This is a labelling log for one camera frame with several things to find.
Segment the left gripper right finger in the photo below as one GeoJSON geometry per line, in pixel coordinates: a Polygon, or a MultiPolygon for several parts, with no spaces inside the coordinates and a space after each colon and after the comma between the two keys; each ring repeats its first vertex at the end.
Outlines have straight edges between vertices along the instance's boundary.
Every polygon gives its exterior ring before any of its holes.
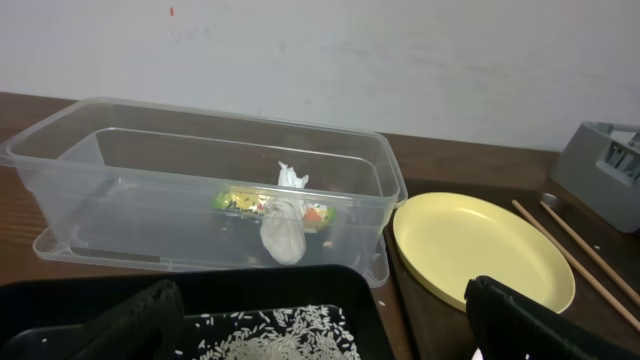
{"type": "Polygon", "coordinates": [[[484,360],[639,360],[489,276],[470,280],[464,298],[484,360]]]}

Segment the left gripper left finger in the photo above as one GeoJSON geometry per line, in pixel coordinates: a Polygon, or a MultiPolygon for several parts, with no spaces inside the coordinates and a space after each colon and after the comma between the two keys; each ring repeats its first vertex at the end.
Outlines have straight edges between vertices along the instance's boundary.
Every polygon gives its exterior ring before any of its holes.
{"type": "Polygon", "coordinates": [[[71,359],[171,359],[184,309],[181,292],[161,280],[81,327],[71,359]]]}

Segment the yellow plate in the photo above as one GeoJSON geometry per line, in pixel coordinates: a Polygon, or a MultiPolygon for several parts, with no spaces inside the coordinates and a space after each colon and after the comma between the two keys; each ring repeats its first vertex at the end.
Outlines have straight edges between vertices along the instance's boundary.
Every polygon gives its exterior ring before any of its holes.
{"type": "Polygon", "coordinates": [[[429,192],[395,213],[393,235],[408,272],[464,312],[467,283],[488,276],[555,313],[569,308],[576,283],[567,260],[539,230],[479,198],[429,192]]]}

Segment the wooden chopstick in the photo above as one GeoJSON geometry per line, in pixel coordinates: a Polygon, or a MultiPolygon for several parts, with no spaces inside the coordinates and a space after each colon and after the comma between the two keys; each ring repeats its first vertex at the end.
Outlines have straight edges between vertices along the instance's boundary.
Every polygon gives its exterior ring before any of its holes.
{"type": "Polygon", "coordinates": [[[546,202],[540,201],[546,212],[565,230],[565,232],[588,254],[588,256],[613,280],[613,282],[636,304],[639,294],[631,287],[569,224],[567,224],[546,202]]]}
{"type": "Polygon", "coordinates": [[[512,205],[561,252],[568,263],[636,330],[639,321],[571,253],[566,250],[517,200],[512,205]]]}

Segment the white napkin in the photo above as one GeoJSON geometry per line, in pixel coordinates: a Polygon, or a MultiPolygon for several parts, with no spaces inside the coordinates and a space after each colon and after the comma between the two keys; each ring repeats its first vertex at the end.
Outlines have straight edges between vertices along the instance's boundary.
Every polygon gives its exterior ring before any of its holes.
{"type": "Polygon", "coordinates": [[[306,205],[301,199],[274,197],[265,203],[261,241],[281,265],[298,263],[306,252],[305,213],[306,205]]]}

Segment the green snack wrapper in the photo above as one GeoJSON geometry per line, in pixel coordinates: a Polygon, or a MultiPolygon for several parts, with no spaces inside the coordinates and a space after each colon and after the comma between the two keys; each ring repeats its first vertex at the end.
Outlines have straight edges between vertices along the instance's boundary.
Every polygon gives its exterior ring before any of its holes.
{"type": "MultiPolygon", "coordinates": [[[[213,196],[212,207],[232,215],[264,216],[266,205],[272,198],[267,195],[241,191],[220,192],[213,196]]],[[[304,203],[303,223],[306,233],[325,230],[336,217],[336,209],[319,203],[304,203]]]]}

